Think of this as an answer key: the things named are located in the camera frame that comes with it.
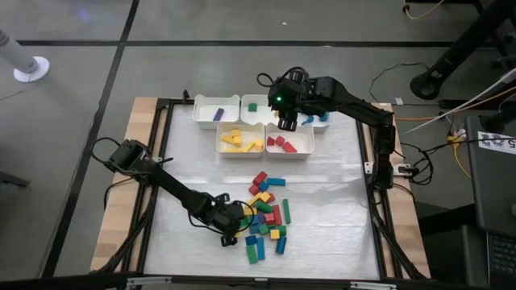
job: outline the white plastic tray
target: white plastic tray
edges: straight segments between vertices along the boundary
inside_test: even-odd
[[[251,103],[258,105],[256,112],[249,112],[248,106]],[[277,124],[279,118],[274,117],[274,112],[268,106],[267,95],[246,94],[242,96],[242,105],[240,107],[240,119],[247,124],[269,123]]]
[[[285,138],[285,142],[290,142],[298,152],[288,153],[283,148],[274,145],[267,146],[267,138],[276,139],[278,136]],[[283,159],[306,159],[314,153],[314,128],[310,125],[299,126],[295,132],[288,132],[277,128],[276,124],[267,124],[265,131],[265,148],[267,155],[272,158]]]
[[[226,158],[258,158],[261,157],[264,153],[264,148],[261,151],[257,151],[255,148],[252,148],[249,152],[225,152],[228,148],[236,148],[229,143],[222,141],[223,135],[231,135],[231,130],[239,129],[240,136],[242,137],[242,146],[246,147],[246,145],[254,140],[261,140],[264,143],[265,136],[265,126],[263,124],[256,125],[243,125],[235,122],[221,122],[217,126],[217,141],[216,141],[216,149],[217,152],[220,153],[222,157]]]
[[[192,118],[202,129],[217,129],[220,122],[236,122],[239,119],[240,97],[205,97],[201,94],[195,97]],[[224,109],[220,121],[213,117],[218,108]]]

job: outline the white cable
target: white cable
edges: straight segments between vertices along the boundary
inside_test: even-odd
[[[403,136],[405,134],[409,134],[409,133],[412,133],[418,129],[421,129],[423,128],[424,126],[432,123],[432,122],[435,122],[439,119],[441,119],[442,117],[445,117],[445,116],[448,116],[449,114],[453,114],[455,111],[457,111],[458,109],[461,109],[461,108],[464,108],[465,106],[471,104],[472,102],[474,102],[476,99],[480,98],[480,97],[484,97],[484,95],[486,95],[487,93],[491,92],[492,90],[494,90],[496,87],[498,87],[498,85],[500,85],[501,83],[510,83],[512,80],[514,80],[516,78],[516,68],[511,70],[510,72],[506,73],[503,77],[500,78],[500,80],[498,80],[497,82],[495,82],[494,84],[492,84],[490,87],[488,87],[486,90],[484,90],[482,93],[479,93],[477,94],[474,98],[472,98],[471,100],[465,102],[464,104],[456,107],[455,109],[453,110],[449,110],[448,112],[446,112],[445,114],[442,114],[438,117],[435,117],[433,119],[431,119],[430,121],[428,122],[424,122],[423,124],[413,128],[413,129],[410,129],[408,130],[407,132],[405,133],[402,133],[400,136]]]

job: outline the label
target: label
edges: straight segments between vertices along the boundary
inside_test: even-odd
[[[478,131],[478,139],[479,140],[497,139],[497,138],[514,138],[514,137]],[[505,153],[510,153],[510,154],[516,154],[516,139],[479,141],[478,146],[480,148],[484,148],[484,149],[505,152]]]

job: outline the yellow cable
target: yellow cable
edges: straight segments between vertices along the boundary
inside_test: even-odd
[[[516,86],[514,86],[514,87],[512,87],[512,88],[510,88],[510,89],[507,89],[507,90],[505,90],[505,91],[503,91],[503,92],[501,92],[501,93],[499,93],[499,94],[496,94],[496,95],[494,95],[494,96],[492,96],[492,97],[488,97],[488,98],[486,98],[486,99],[485,99],[485,100],[483,100],[483,101],[479,101],[479,102],[478,102],[478,103],[476,103],[476,104],[473,104],[473,105],[470,105],[470,106],[465,106],[465,107],[464,107],[464,108],[462,108],[462,109],[458,109],[457,111],[453,112],[453,114],[454,114],[454,113],[462,112],[463,110],[469,110],[469,109],[474,108],[474,107],[476,107],[476,106],[478,106],[478,105],[481,105],[481,104],[483,104],[483,103],[485,103],[485,102],[489,102],[489,101],[493,100],[494,98],[501,97],[501,96],[505,95],[506,93],[511,92],[511,91],[513,91],[513,90],[515,90],[515,89],[516,89]],[[431,120],[431,119],[433,119],[433,118],[437,118],[437,117],[438,117],[438,116],[434,116],[434,117],[422,117],[422,118],[395,118],[395,120],[396,120],[396,121],[428,121],[428,120]]]
[[[435,8],[439,7],[441,4],[443,4],[444,0],[441,0],[439,3],[435,4],[435,6],[433,6],[430,10],[428,10],[427,12],[419,15],[419,16],[412,16],[410,15],[409,13],[409,9],[405,9],[405,14],[412,20],[417,20],[417,19],[420,19],[422,17],[425,17],[427,16],[428,14],[430,14],[433,10],[435,10]],[[403,6],[406,7],[406,0],[403,0]]]

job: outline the toy block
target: toy block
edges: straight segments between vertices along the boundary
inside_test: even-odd
[[[263,201],[258,201],[256,203],[256,208],[262,213],[272,213],[274,210],[272,206],[264,203]]]
[[[298,153],[296,148],[294,148],[292,144],[290,144],[290,142],[283,143],[283,146],[281,146],[281,148],[283,148],[283,150],[285,150],[285,152],[288,153]]]
[[[274,146],[274,141],[273,137],[267,137],[267,146]]]
[[[256,195],[257,193],[260,192],[260,188],[256,185],[251,185],[251,187],[249,188],[249,192],[252,194],[252,195]]]
[[[258,225],[249,227],[249,234],[258,234],[260,231],[258,230]]]
[[[283,199],[283,213],[285,214],[285,222],[287,225],[290,224],[290,207],[289,207],[289,200],[284,198]]]
[[[242,152],[242,148],[228,148],[224,152]]]
[[[265,260],[265,241],[264,238],[259,237],[256,241],[256,248],[258,250],[258,260]]]
[[[261,224],[258,226],[258,230],[260,231],[260,234],[267,234],[268,233],[268,226],[265,224]]]
[[[249,142],[248,145],[242,149],[242,151],[243,152],[249,152],[252,149],[253,146],[255,146],[255,143],[254,142]]]
[[[260,185],[258,185],[258,187],[260,188],[261,191],[265,191],[268,189],[268,184],[266,182],[263,182],[260,183]]]
[[[282,146],[284,142],[285,142],[285,138],[283,138],[281,136],[277,136],[277,138],[276,138],[276,145],[277,146]]]
[[[250,245],[256,244],[256,236],[255,235],[251,235],[251,236],[245,237],[245,244],[246,244],[246,246],[250,246]]]
[[[252,219],[251,224],[252,224],[253,226],[255,226],[255,225],[259,225],[259,224],[260,224],[260,220],[258,219],[258,216],[257,216],[257,215],[255,215],[255,217]]]
[[[265,172],[260,172],[258,173],[258,175],[255,177],[255,179],[252,181],[252,183],[256,186],[260,185],[260,183],[264,182],[265,178],[267,178],[267,173]]]
[[[274,221],[276,223],[276,226],[280,226],[281,225],[281,213],[280,213],[279,205],[273,205],[273,214],[274,214]]]
[[[285,246],[287,244],[287,237],[281,237],[276,244],[276,253],[283,255],[285,253]]]
[[[267,192],[267,193],[269,195],[267,203],[271,203],[276,200],[276,198],[274,197],[274,193],[270,193],[270,192]]]
[[[249,263],[258,263],[258,257],[256,257],[256,250],[254,245],[246,246],[245,251],[248,253]]]
[[[287,226],[278,226],[277,229],[280,231],[281,237],[287,235]]]
[[[264,150],[264,141],[262,141],[262,140],[256,140],[256,141],[255,141],[255,149],[256,149],[257,151],[262,151],[262,150]]]
[[[285,186],[286,181],[283,178],[268,178],[267,179],[268,185],[279,185],[279,186]]]
[[[319,117],[319,121],[321,121],[321,122],[328,121],[328,116],[329,115],[330,115],[330,113],[328,113],[328,112],[324,113],[324,115],[322,117]]]
[[[280,230],[275,229],[271,230],[271,239],[279,239],[280,238]]]
[[[240,137],[240,136],[233,137],[233,143],[238,147],[242,146],[242,137]]]
[[[256,112],[258,110],[258,105],[255,103],[250,103],[248,106],[249,112]]]
[[[271,195],[268,192],[264,192],[260,194],[260,199],[267,203],[268,199],[271,198]]]
[[[223,108],[218,108],[217,113],[215,113],[215,116],[213,117],[213,120],[214,121],[220,121],[220,118],[223,117],[223,114],[224,114],[224,109]]]
[[[258,211],[256,209],[249,209],[247,206],[244,206],[243,208],[243,215],[252,215],[252,214],[258,214]]]
[[[267,226],[275,226],[276,221],[274,220],[274,213],[265,214],[265,223]]]
[[[238,146],[238,147],[240,147],[240,145],[242,145],[242,143],[240,143],[240,145],[237,145],[237,143],[235,143],[233,136],[230,136],[230,135],[223,135],[222,141],[229,143],[231,145]]]

